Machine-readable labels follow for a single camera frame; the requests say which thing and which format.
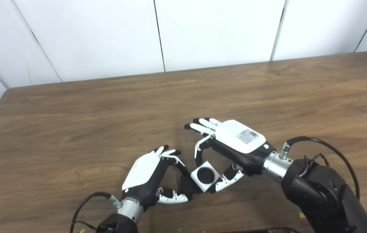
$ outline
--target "cable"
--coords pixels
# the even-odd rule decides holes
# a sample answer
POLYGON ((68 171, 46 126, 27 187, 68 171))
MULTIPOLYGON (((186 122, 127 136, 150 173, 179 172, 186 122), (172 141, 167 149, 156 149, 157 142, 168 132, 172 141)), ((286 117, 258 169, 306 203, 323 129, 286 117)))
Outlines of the cable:
POLYGON ((359 186, 359 181, 357 180, 356 173, 354 172, 353 167, 351 166, 350 162, 347 160, 347 158, 338 149, 336 149, 334 146, 330 145, 329 143, 327 143, 327 142, 325 142, 321 139, 317 139, 317 138, 313 138, 313 137, 307 137, 307 136, 299 136, 299 137, 295 137, 295 138, 292 138, 292 139, 288 139, 286 141, 286 144, 288 144, 291 147, 294 143, 297 143, 299 141, 313 141, 313 142, 316 142, 316 143, 320 143, 320 144, 328 147, 332 151, 334 151, 334 153, 336 153, 343 160, 343 162, 346 164, 346 166, 347 166, 347 168, 348 168, 348 170, 351 174, 351 177, 353 178, 356 197, 357 197, 358 200, 360 200, 360 186, 359 186))
POLYGON ((92 230, 97 230, 97 228, 95 226, 93 226, 92 224, 88 224, 88 223, 86 223, 84 221, 75 221, 74 223, 75 224, 84 224, 84 225, 86 225, 87 227, 89 227, 92 230))
POLYGON ((93 198, 93 197, 96 197, 96 196, 103 196, 103 197, 105 197, 107 200, 108 199, 110 199, 111 198, 111 194, 110 193, 107 193, 107 192, 95 192, 95 193, 93 193, 93 194, 91 194, 91 195, 89 195, 88 197, 86 197, 81 203, 80 203, 80 205, 77 207, 77 209, 76 209, 76 211, 74 212, 74 216, 73 216, 73 219, 71 220, 71 226, 70 226, 70 233, 73 233, 73 231, 74 231, 74 225, 76 224, 76 222, 78 222, 78 223, 82 223, 82 224, 85 224, 86 226, 88 226, 88 227, 93 227, 92 225, 90 225, 90 224, 86 224, 85 222, 83 222, 83 221, 76 221, 76 219, 77 219, 77 215, 79 214, 79 212, 80 212, 80 210, 81 210, 81 208, 83 207, 83 205, 87 202, 87 201, 89 201, 91 198, 93 198))

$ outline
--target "wooden table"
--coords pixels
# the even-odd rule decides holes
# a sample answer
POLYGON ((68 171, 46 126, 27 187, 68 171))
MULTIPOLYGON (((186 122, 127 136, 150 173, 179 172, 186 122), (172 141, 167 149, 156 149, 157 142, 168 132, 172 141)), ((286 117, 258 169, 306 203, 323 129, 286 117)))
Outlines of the wooden table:
MULTIPOLYGON (((367 53, 352 53, 8 90, 0 101, 0 233, 67 232, 84 197, 120 197, 135 159, 160 145, 180 149, 192 171, 201 136, 183 126, 196 117, 236 119, 278 149, 300 135, 331 142, 355 168, 367 211, 367 53)), ((318 144, 294 145, 291 157, 319 152, 353 185, 343 162, 318 144)), ((204 159, 219 172, 230 163, 212 150, 204 159)), ((170 168, 163 186, 177 188, 177 177, 170 168)), ((92 200, 79 220, 97 225, 112 212, 92 200)), ((157 204, 139 230, 311 232, 299 212, 278 184, 244 177, 185 204, 157 204)))

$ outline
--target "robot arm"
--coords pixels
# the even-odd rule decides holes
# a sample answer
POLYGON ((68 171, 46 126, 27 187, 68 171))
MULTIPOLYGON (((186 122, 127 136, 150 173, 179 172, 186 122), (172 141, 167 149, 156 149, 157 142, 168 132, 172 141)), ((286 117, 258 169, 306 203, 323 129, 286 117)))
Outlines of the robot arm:
POLYGON ((180 151, 165 151, 167 148, 167 145, 161 146, 135 161, 122 185, 120 200, 103 192, 87 197, 74 214, 70 233, 73 232, 74 224, 77 222, 78 211, 86 201, 94 196, 104 196, 117 208, 115 214, 103 220, 97 228, 89 226, 94 228, 96 233, 137 233, 137 224, 150 206, 157 202, 175 204, 191 200, 191 195, 159 187, 170 165, 175 165, 183 176, 189 175, 183 162, 176 156, 180 154, 180 151))
MULTIPOLYGON (((185 128, 204 136, 195 146, 198 169, 207 163, 203 163, 202 150, 211 147, 234 161, 234 165, 240 167, 238 170, 243 174, 260 174, 280 183, 286 198, 301 208, 316 233, 367 233, 367 214, 358 200, 359 189, 354 171, 347 159, 328 143, 309 137, 297 137, 287 141, 282 152, 278 153, 264 136, 235 120, 219 122, 213 118, 196 118, 192 124, 185 125, 185 128), (320 165, 315 159, 294 161, 288 158, 290 147, 300 140, 321 143, 342 157, 355 180, 357 195, 354 195, 343 178, 328 164, 320 165)), ((194 172, 191 177, 200 186, 200 178, 194 176, 194 172)), ((217 184, 222 181, 221 176, 212 184, 215 189, 209 188, 206 191, 218 191, 217 184)), ((190 183, 186 182, 186 190, 192 191, 196 188, 190 187, 190 183)))

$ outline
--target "qr code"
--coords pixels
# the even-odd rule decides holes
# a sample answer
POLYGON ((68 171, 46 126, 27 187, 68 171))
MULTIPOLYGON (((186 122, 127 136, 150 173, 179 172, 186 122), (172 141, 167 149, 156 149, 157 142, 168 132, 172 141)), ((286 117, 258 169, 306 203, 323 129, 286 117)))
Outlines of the qr code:
POLYGON ((235 137, 248 145, 258 137, 258 134, 256 134, 254 131, 246 129, 235 137))

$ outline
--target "circular hole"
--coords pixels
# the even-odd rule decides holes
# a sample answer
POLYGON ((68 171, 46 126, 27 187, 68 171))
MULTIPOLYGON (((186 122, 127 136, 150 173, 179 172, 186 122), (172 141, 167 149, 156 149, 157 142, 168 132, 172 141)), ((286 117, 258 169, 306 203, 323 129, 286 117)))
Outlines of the circular hole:
POLYGON ((200 168, 197 176, 199 181, 204 184, 211 184, 215 180, 215 174, 210 168, 200 168))

